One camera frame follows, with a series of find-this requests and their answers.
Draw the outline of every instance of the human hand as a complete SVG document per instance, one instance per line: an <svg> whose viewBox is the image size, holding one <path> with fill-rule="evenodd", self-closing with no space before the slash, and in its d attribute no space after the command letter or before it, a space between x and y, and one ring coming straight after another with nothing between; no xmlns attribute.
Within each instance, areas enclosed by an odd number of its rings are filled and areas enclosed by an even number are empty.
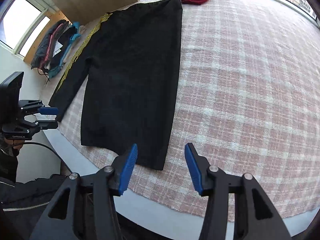
<svg viewBox="0 0 320 240"><path fill-rule="evenodd" d="M8 140L8 139L4 139L4 141L9 144L9 145L13 145L13 144L18 144L18 143L23 143L24 140ZM23 144L21 145L17 145L17 146L14 146L13 148L16 149L16 150L20 150L22 148Z"/></svg>

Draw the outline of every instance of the plaid blanket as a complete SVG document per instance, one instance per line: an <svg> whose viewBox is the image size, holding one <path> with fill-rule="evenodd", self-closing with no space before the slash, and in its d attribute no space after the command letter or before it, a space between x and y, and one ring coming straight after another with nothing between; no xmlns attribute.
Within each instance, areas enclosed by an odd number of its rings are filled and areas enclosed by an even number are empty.
<svg viewBox="0 0 320 240"><path fill-rule="evenodd" d="M74 52L97 21L86 26ZM129 188L204 216L207 199L194 190L183 153L192 142L226 173L252 173L283 218L319 206L319 48L317 27L274 0L183 5L179 85L164 170L136 165ZM61 75L43 90L44 103ZM85 86L59 129L101 168L116 154L80 145ZM233 208L228 219L234 219Z"/></svg>

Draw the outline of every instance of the jacket sleeve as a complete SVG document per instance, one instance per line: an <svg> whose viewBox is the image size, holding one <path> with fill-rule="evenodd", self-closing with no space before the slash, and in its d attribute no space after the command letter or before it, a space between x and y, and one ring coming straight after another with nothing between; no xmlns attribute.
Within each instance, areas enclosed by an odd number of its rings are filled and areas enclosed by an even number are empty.
<svg viewBox="0 0 320 240"><path fill-rule="evenodd" d="M65 112L88 75L89 64L86 62L86 59L90 57L88 49L90 48L85 48L78 59L67 66L50 99L49 106L59 109L59 114L56 117L57 122L61 122L63 119Z"/></svg>

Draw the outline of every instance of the white wall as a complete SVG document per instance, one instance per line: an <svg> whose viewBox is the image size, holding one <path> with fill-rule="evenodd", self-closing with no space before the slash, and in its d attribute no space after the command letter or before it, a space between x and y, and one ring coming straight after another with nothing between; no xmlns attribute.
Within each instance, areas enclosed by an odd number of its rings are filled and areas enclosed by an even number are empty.
<svg viewBox="0 0 320 240"><path fill-rule="evenodd" d="M21 58L0 44L0 82L15 71L24 71L20 99L39 99L46 77L40 76L36 69L31 70ZM26 120L33 122L35 117L29 116ZM32 141L52 147L43 131L35 134ZM18 155L18 162L18 182L49 178L53 173L60 173L60 159L50 150L38 145L24 145Z"/></svg>

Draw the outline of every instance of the blue gripper pad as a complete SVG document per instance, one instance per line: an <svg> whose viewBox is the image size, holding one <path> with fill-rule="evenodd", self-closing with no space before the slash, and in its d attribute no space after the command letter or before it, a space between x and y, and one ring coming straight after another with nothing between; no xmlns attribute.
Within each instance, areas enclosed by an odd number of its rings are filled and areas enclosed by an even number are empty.
<svg viewBox="0 0 320 240"><path fill-rule="evenodd" d="M57 115L59 114L59 109L56 107L40 107L39 113L44 115Z"/></svg>
<svg viewBox="0 0 320 240"><path fill-rule="evenodd" d="M128 188L134 165L138 157L138 146L133 144L125 154L117 156L112 163L115 175L109 183L115 196L121 196Z"/></svg>
<svg viewBox="0 0 320 240"><path fill-rule="evenodd" d="M200 196L208 196L213 189L213 181L207 175L210 166L208 160L199 156L192 143L187 143L184 147L184 156L187 162L193 187Z"/></svg>

